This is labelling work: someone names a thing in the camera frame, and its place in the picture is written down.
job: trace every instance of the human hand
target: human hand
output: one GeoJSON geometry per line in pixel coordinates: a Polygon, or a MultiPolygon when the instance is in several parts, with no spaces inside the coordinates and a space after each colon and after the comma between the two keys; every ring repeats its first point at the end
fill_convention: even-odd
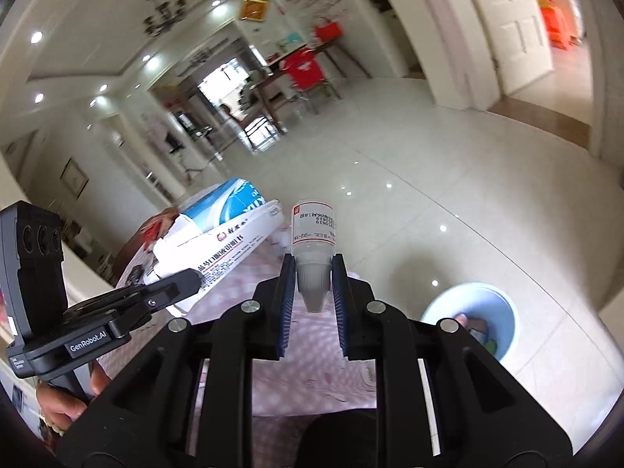
{"type": "MultiPolygon", "coordinates": [[[[91,371],[91,389],[95,395],[110,383],[110,378],[97,361],[93,361],[91,371]]],[[[87,405],[80,399],[68,394],[64,390],[39,382],[37,385],[37,401],[46,422],[54,424],[62,431],[67,431],[74,421],[87,409],[87,405]]]]}

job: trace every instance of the bottle label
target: bottle label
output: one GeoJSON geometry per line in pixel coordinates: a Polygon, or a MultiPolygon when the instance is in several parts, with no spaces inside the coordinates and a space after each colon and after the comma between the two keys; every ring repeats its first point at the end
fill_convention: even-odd
{"type": "Polygon", "coordinates": [[[322,202],[304,201],[292,209],[294,245],[304,241],[325,241],[336,246],[334,210],[331,206],[322,202]]]}

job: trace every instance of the white tile floor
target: white tile floor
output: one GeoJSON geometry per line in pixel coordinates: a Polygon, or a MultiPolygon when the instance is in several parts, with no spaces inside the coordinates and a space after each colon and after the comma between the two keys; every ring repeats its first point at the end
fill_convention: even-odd
{"type": "Polygon", "coordinates": [[[587,44],[569,51],[552,48],[555,70],[511,95],[592,124],[592,65],[587,44]]]}
{"type": "Polygon", "coordinates": [[[578,449],[624,385],[594,313],[624,249],[617,172],[525,124],[435,107],[425,81],[338,89],[317,116],[284,114],[289,133],[265,152],[227,149],[226,174],[286,212],[332,204],[347,265],[411,318],[459,283],[503,289],[520,326],[505,364],[578,449]]]}

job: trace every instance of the table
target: table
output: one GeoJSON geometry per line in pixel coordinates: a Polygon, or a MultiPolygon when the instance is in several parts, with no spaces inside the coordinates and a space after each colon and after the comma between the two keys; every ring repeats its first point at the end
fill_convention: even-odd
{"type": "MultiPolygon", "coordinates": [[[[338,49],[342,54],[344,54],[347,58],[349,58],[364,73],[364,75],[366,75],[369,79],[372,79],[372,75],[370,74],[370,72],[368,70],[366,70],[364,65],[362,65],[358,61],[358,59],[355,56],[353,56],[351,54],[351,52],[347,48],[345,48],[344,45],[342,45],[339,42],[339,40],[340,40],[340,38],[338,37],[336,39],[331,39],[331,40],[328,40],[327,42],[323,42],[321,45],[318,45],[317,47],[313,48],[312,51],[313,51],[313,53],[315,55],[319,55],[321,53],[325,54],[325,56],[327,56],[327,59],[329,59],[329,61],[332,62],[334,67],[336,67],[336,70],[338,70],[340,75],[342,77],[347,77],[346,74],[344,73],[344,70],[342,70],[342,68],[340,68],[340,66],[336,63],[336,61],[330,55],[329,51],[327,51],[327,49],[329,49],[330,47],[335,46],[336,49],[338,49]]],[[[282,58],[279,58],[278,60],[275,60],[272,63],[272,65],[273,64],[277,64],[278,62],[280,62],[282,60],[285,60],[290,55],[294,54],[295,52],[299,51],[300,49],[302,49],[304,47],[307,47],[307,45],[304,44],[301,47],[298,47],[297,49],[295,49],[294,51],[289,52],[288,54],[282,56],[282,58]]],[[[282,128],[282,124],[280,123],[280,120],[277,117],[276,108],[272,104],[272,102],[269,100],[268,96],[266,96],[266,93],[264,92],[264,89],[267,86],[269,86],[270,83],[276,81],[277,79],[282,77],[284,74],[285,74],[285,72],[278,68],[278,70],[275,71],[274,74],[272,74],[272,75],[266,77],[265,79],[261,80],[258,84],[256,84],[252,88],[253,90],[255,90],[256,94],[258,95],[258,98],[260,99],[260,101],[262,102],[262,104],[266,108],[267,112],[271,116],[271,119],[273,120],[274,126],[277,128],[278,132],[281,133],[282,135],[284,134],[284,130],[282,128]]]]}

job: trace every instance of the blue bucket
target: blue bucket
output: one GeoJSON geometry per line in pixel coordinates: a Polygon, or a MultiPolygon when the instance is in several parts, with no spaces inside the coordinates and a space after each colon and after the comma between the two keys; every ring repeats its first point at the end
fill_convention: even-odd
{"type": "Polygon", "coordinates": [[[442,318],[453,318],[459,313],[488,322],[488,336],[497,343],[494,357],[503,361],[516,342],[519,329],[516,307],[506,293],[487,283],[457,285],[436,297],[420,321],[435,325],[442,318]]]}

